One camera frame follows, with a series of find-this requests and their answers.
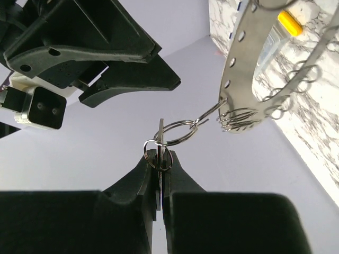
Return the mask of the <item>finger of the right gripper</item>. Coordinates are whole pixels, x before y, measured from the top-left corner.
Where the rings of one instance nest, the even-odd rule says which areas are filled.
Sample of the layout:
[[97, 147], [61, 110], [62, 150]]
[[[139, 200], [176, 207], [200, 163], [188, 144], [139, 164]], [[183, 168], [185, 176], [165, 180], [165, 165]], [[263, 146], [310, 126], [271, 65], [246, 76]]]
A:
[[90, 108], [121, 94], [170, 92], [181, 84], [180, 77], [159, 55], [148, 63], [100, 60], [91, 63], [105, 64], [108, 69], [78, 98]]

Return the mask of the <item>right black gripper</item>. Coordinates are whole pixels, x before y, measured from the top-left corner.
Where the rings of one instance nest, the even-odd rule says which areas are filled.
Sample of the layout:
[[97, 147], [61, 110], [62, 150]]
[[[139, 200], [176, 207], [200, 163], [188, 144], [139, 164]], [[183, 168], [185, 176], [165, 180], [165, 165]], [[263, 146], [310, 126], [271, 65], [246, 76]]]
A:
[[118, 1], [1, 1], [1, 64], [30, 78], [87, 61], [148, 63], [160, 50]]

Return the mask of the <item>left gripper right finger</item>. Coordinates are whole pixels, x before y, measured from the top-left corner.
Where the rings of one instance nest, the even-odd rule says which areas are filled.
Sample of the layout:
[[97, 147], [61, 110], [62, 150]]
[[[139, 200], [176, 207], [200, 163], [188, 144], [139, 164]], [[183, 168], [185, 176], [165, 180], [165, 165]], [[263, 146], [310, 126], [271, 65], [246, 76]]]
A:
[[208, 192], [166, 154], [163, 218], [168, 253], [311, 253], [294, 204], [276, 193]]

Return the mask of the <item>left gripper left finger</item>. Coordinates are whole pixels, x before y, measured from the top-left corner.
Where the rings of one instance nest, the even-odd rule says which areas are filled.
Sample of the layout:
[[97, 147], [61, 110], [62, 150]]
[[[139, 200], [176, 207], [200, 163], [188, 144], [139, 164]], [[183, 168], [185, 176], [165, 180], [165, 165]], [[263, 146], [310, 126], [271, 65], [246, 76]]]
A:
[[1, 253], [150, 253], [152, 172], [142, 158], [104, 191], [1, 192]]

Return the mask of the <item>keys with blue tag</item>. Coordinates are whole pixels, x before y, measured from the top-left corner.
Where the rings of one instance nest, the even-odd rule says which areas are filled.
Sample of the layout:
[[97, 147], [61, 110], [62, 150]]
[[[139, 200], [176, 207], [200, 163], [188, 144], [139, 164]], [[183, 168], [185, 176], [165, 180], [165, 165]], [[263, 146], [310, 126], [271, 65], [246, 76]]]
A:
[[[159, 128], [153, 139], [149, 139], [144, 143], [144, 158], [147, 162], [154, 168], [154, 170], [158, 174], [158, 185], [159, 191], [163, 190], [163, 176], [167, 171], [169, 171], [174, 163], [174, 159], [172, 153], [169, 150], [169, 147], [176, 146], [182, 142], [187, 141], [189, 138], [193, 137], [195, 133], [198, 131], [200, 125], [205, 124], [209, 121], [208, 116], [211, 115], [214, 111], [221, 108], [228, 102], [228, 98], [221, 99], [217, 104], [215, 104], [212, 108], [204, 112], [201, 116], [197, 117], [195, 120], [180, 120], [168, 125], [164, 125], [164, 119], [159, 120]], [[175, 128], [181, 126], [189, 126], [189, 132], [177, 139], [165, 141], [165, 133], [174, 130]], [[150, 155], [147, 151], [147, 146], [149, 143], [154, 143], [156, 145], [156, 153], [153, 159], [150, 158]]]

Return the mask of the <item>perforated metal ring disc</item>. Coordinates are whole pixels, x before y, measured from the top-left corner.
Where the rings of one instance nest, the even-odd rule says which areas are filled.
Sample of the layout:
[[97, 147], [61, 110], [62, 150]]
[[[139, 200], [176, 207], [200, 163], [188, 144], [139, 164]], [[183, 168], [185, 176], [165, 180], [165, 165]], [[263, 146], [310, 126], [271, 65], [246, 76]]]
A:
[[278, 14], [290, 5], [291, 1], [251, 1], [245, 6], [222, 73], [217, 120], [223, 131], [241, 133], [269, 117], [297, 90], [337, 32], [336, 8], [320, 41], [296, 74], [275, 95], [259, 101], [252, 92], [257, 60]]

